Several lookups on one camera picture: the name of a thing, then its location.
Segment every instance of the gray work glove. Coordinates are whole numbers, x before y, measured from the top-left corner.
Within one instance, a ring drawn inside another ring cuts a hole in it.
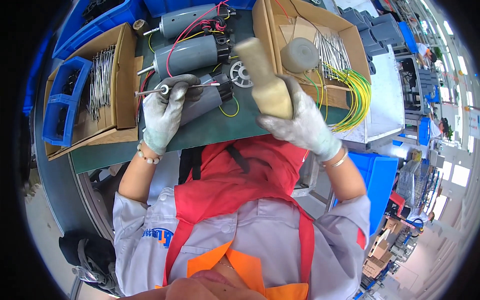
[[[151,93],[143,100],[145,116],[145,144],[158,155],[163,155],[168,143],[180,126],[183,102],[198,101],[203,88],[188,88],[200,84],[200,79],[191,74],[169,77],[160,82],[171,89],[167,95]]]
[[[269,131],[277,140],[287,141],[297,147],[317,154],[317,160],[332,159],[342,147],[333,136],[312,97],[307,95],[292,76],[278,75],[285,81],[293,105],[293,119],[284,120],[261,114],[258,126]]]

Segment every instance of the lips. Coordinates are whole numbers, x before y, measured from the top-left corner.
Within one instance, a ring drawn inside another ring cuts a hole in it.
[[[232,288],[236,288],[236,286],[234,286],[233,283],[231,283],[228,279],[226,279],[225,276],[213,270],[198,271],[197,273],[190,276],[190,278],[205,278],[212,282],[222,283]]]

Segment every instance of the green workbench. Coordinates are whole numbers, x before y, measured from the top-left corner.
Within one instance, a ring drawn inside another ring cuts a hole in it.
[[[228,21],[228,27],[232,28],[234,34],[230,37],[231,43],[238,43],[248,37],[254,36],[252,27],[252,12],[246,10],[237,10],[238,18],[231,17]],[[148,20],[151,27],[158,26],[160,18]],[[157,50],[166,45],[173,44],[173,40],[166,40],[161,33],[154,33],[151,38],[153,50]],[[148,37],[141,37],[137,42],[136,56],[144,56],[143,67],[150,66],[153,61],[153,53],[148,47]],[[197,76],[203,76],[210,73],[215,66],[195,70],[192,73]],[[222,65],[222,71],[230,76],[231,65]],[[151,76],[148,82],[148,89],[153,89],[159,82],[157,74]],[[229,140],[236,140],[250,136],[267,134],[265,130],[258,127],[255,123],[255,117],[260,113],[255,101],[252,98],[252,88],[241,88],[234,85],[235,98],[238,100],[240,110],[235,117],[226,117],[220,109],[213,109],[206,114],[194,119],[190,123],[180,127],[177,134],[168,144],[167,152],[176,151],[191,147],[197,147],[206,144],[219,143]],[[231,100],[222,105],[227,114],[234,114],[237,110],[237,104]],[[322,107],[322,113],[325,115],[325,106]],[[328,123],[335,124],[340,122],[348,110],[342,108],[329,107]],[[139,138],[143,137],[142,129],[145,127],[143,116],[139,123]],[[124,142],[115,144],[102,144],[93,146],[84,146],[71,152],[72,162],[76,174],[88,172],[98,168],[111,166],[114,164],[130,161],[137,150],[138,142]]]

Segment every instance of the necklace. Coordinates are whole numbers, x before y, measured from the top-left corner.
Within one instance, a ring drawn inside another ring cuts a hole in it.
[[[228,264],[224,264],[223,262],[218,262],[218,264],[225,265],[225,266],[229,267],[230,269],[232,269],[233,271],[236,271],[232,266],[229,266]]]

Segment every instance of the jacket button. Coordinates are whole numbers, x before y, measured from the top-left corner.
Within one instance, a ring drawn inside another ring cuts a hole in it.
[[[230,231],[230,225],[223,224],[222,228],[220,230],[222,230],[223,233],[229,232]]]

